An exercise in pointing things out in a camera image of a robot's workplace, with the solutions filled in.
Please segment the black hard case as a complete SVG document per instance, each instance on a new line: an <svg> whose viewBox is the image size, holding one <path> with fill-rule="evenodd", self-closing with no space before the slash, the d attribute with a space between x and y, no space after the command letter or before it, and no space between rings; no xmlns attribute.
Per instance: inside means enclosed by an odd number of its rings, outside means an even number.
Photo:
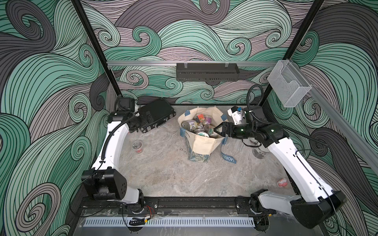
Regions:
<svg viewBox="0 0 378 236"><path fill-rule="evenodd" d="M140 117L139 129L142 133L159 128L176 116L175 109L162 98L141 107L138 111Z"/></svg>

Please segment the aluminium wall rail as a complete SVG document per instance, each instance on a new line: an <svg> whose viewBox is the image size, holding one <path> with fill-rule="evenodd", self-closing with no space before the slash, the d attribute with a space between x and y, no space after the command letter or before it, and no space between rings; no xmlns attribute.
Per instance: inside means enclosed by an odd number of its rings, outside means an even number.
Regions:
<svg viewBox="0 0 378 236"><path fill-rule="evenodd" d="M222 64L228 66L229 64L237 64L240 67L274 67L277 62L259 62L259 61L107 61L108 66L176 66L177 64Z"/></svg>

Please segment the silver lid seed jar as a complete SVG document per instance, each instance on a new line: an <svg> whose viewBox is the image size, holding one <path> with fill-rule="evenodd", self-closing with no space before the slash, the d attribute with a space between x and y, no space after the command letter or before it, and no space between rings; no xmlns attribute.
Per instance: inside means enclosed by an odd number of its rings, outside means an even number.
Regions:
<svg viewBox="0 0 378 236"><path fill-rule="evenodd" d="M253 155L258 159L264 159L270 151L263 146L255 147L253 149Z"/></svg>

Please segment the black perforated wall shelf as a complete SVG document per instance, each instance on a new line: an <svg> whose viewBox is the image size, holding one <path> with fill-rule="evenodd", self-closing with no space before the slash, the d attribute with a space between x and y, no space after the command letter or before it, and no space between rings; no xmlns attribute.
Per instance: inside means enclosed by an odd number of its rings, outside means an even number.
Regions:
<svg viewBox="0 0 378 236"><path fill-rule="evenodd" d="M235 82L240 70L237 64L177 64L176 79L180 82Z"/></svg>

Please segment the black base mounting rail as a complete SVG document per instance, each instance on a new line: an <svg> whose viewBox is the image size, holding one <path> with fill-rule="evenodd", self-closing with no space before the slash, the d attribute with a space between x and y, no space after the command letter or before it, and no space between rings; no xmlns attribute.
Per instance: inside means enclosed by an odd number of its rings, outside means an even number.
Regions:
<svg viewBox="0 0 378 236"><path fill-rule="evenodd" d="M141 204L125 204L119 201L91 201L85 198L79 205L80 210L115 209L117 213L165 214L174 210L230 210L232 213L248 216L276 214L273 209L258 208L251 197L145 197Z"/></svg>

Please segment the purple label seed jar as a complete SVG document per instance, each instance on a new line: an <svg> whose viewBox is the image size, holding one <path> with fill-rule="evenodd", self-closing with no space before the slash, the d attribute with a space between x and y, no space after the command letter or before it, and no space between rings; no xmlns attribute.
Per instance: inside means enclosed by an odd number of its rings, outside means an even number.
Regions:
<svg viewBox="0 0 378 236"><path fill-rule="evenodd" d="M211 124L212 123L212 117L211 116L205 115L204 117L205 117L205 120L206 120L207 124Z"/></svg>

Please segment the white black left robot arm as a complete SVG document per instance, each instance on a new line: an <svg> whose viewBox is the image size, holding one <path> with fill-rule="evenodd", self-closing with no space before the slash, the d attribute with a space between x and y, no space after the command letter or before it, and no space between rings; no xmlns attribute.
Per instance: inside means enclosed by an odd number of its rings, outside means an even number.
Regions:
<svg viewBox="0 0 378 236"><path fill-rule="evenodd" d="M109 115L100 153L92 167L84 171L81 177L90 199L119 201L126 205L145 204L142 190L130 187L119 172L122 147L130 130L129 122L136 118L132 111L116 111Z"/></svg>

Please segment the red label seed jar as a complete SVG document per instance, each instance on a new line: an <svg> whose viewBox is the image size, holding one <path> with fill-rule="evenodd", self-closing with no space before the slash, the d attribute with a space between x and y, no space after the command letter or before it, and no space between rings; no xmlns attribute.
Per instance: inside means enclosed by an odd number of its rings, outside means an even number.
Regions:
<svg viewBox="0 0 378 236"><path fill-rule="evenodd" d="M132 149L136 153L142 153L143 152L143 143L139 140L134 141L133 144L132 144Z"/></svg>

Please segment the pink red small toy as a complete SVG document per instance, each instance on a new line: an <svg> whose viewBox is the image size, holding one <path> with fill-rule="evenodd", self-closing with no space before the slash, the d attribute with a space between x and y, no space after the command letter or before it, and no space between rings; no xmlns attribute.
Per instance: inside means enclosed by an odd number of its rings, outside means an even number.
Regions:
<svg viewBox="0 0 378 236"><path fill-rule="evenodd" d="M288 185L288 182L287 182L287 179L286 179L286 178L280 179L280 180L277 182L277 186L278 186L278 187L286 187L287 185Z"/></svg>

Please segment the teal label seed jar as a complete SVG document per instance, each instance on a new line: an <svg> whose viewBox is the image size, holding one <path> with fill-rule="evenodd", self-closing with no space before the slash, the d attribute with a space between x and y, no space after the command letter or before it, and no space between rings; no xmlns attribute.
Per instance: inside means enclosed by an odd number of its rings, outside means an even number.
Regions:
<svg viewBox="0 0 378 236"><path fill-rule="evenodd" d="M209 134L206 133L205 131L197 131L196 135L199 135L199 136L202 136L202 137L207 137L207 138L210 137Z"/></svg>

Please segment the clear acrylic wall box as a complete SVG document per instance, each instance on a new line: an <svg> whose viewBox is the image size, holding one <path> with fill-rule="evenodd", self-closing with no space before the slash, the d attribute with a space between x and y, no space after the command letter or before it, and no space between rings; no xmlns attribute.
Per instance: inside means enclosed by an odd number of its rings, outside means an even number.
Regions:
<svg viewBox="0 0 378 236"><path fill-rule="evenodd" d="M300 67L290 60L278 61L268 82L285 108L297 106L312 88Z"/></svg>

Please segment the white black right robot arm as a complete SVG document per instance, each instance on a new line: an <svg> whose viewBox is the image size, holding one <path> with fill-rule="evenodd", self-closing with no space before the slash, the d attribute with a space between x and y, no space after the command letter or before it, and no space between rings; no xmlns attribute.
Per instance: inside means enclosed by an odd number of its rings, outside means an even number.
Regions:
<svg viewBox="0 0 378 236"><path fill-rule="evenodd" d="M262 214L267 214L269 210L280 211L294 216L302 226L313 229L334 216L347 202L343 192L333 190L316 173L279 124L265 124L256 128L252 124L223 122L214 131L223 137L256 139L279 160L299 189L298 196L261 189L251 195L253 210Z"/></svg>

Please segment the beige canvas tote bag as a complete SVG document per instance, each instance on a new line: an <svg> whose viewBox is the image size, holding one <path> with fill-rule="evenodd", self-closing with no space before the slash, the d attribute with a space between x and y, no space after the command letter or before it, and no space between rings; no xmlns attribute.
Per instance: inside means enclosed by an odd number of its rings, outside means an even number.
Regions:
<svg viewBox="0 0 378 236"><path fill-rule="evenodd" d="M195 131L187 131L181 127L181 123L187 120L195 120L198 115L208 115L212 117L211 127L216 127L222 122L226 122L226 115L217 107L208 108L193 108L187 110L178 118L178 124L180 126L180 135L184 138L188 149L188 160L192 162L207 162L212 152L219 146L226 144L227 137L218 136L216 133L213 136L202 137L196 135Z"/></svg>

